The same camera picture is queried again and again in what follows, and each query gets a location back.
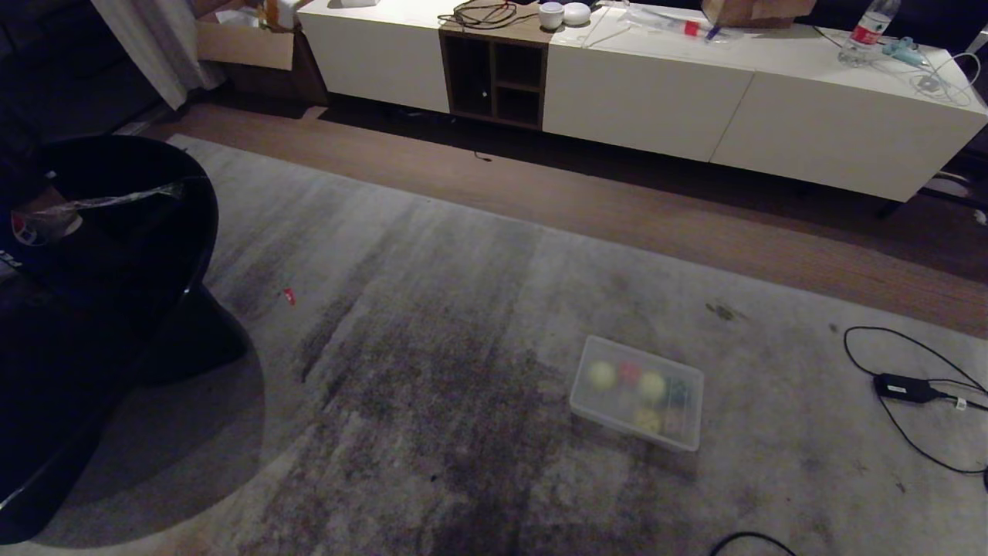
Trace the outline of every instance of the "plastic wrap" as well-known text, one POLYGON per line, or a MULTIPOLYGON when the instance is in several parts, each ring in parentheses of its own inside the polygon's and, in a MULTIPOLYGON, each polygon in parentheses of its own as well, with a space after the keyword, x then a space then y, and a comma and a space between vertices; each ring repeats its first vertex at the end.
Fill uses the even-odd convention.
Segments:
POLYGON ((737 32, 725 30, 710 22, 670 16, 660 10, 661 8, 652 6, 626 4, 624 14, 618 21, 628 22, 633 28, 649 33, 672 34, 706 45, 726 46, 741 37, 737 32))
POLYGON ((183 183, 175 182, 119 197, 98 197, 95 199, 70 201, 30 213, 14 211, 11 213, 11 216, 18 226, 32 233, 36 233, 39 236, 39 241, 55 242, 75 232, 82 225, 82 218, 79 216, 79 211, 124 205, 154 195, 164 195, 174 199, 181 199, 184 191, 185 186, 183 183))

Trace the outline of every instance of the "plastic storage box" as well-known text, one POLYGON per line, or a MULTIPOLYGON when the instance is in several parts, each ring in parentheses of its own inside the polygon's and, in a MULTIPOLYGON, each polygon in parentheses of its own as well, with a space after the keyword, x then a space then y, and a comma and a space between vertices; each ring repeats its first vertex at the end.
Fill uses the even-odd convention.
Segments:
POLYGON ((589 336, 570 410, 673 451, 700 448, 703 373, 675 361, 589 336))

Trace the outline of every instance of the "plastic bottle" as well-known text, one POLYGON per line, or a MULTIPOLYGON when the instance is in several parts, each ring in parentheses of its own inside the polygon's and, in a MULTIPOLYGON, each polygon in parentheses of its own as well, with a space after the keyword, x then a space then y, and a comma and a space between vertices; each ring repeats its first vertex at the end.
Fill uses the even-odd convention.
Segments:
POLYGON ((837 59, 845 65, 859 67, 868 62, 871 53, 875 51, 878 38, 881 37, 892 18, 899 11, 901 0, 874 0, 864 12, 862 20, 851 32, 846 43, 841 48, 837 59))

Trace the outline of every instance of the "charger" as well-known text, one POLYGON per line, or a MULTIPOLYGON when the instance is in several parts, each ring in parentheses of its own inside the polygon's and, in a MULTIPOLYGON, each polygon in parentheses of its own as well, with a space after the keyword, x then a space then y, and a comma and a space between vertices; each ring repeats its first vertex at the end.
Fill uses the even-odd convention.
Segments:
POLYGON ((913 404, 926 404, 947 395, 930 386, 930 381, 899 375, 880 374, 872 379, 875 392, 882 398, 893 398, 913 404))

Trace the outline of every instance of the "area rug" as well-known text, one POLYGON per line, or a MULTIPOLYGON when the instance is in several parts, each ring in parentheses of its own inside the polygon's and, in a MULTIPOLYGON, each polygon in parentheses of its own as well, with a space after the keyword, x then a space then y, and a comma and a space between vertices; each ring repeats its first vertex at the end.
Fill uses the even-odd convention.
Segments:
MULTIPOLYGON (((981 478, 906 445, 842 334, 889 326, 981 379, 986 342, 219 144, 171 143, 212 178, 220 233, 206 282, 251 354, 131 396, 54 522, 0 552, 699 556, 746 529, 804 555, 985 553, 981 478), (705 374, 698 452, 571 416, 590 334, 705 374)), ((889 335, 856 334, 851 348, 879 372, 957 378, 889 335)), ((892 410, 939 457, 985 464, 984 415, 892 410)))

